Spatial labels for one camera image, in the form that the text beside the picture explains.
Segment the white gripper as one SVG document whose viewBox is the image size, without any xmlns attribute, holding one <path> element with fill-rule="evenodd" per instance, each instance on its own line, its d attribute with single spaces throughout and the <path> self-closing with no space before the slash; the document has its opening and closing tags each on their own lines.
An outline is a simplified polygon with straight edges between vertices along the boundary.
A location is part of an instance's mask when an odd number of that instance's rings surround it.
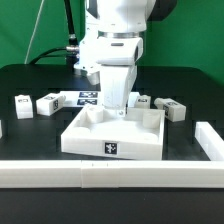
<svg viewBox="0 0 224 224">
<path fill-rule="evenodd" d="M 143 39 L 98 39 L 96 62 L 100 70 L 102 103 L 107 109 L 124 111 L 137 77 L 136 62 L 143 54 Z"/>
</svg>

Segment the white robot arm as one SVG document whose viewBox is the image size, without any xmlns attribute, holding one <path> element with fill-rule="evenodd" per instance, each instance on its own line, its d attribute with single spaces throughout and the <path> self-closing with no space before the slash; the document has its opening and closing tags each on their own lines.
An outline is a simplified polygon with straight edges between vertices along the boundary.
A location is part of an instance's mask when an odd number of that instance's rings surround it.
<svg viewBox="0 0 224 224">
<path fill-rule="evenodd" d="M 147 23 L 164 20 L 176 5 L 177 0 L 85 0 L 85 36 L 74 71 L 100 86 L 104 108 L 125 114 Z"/>
</svg>

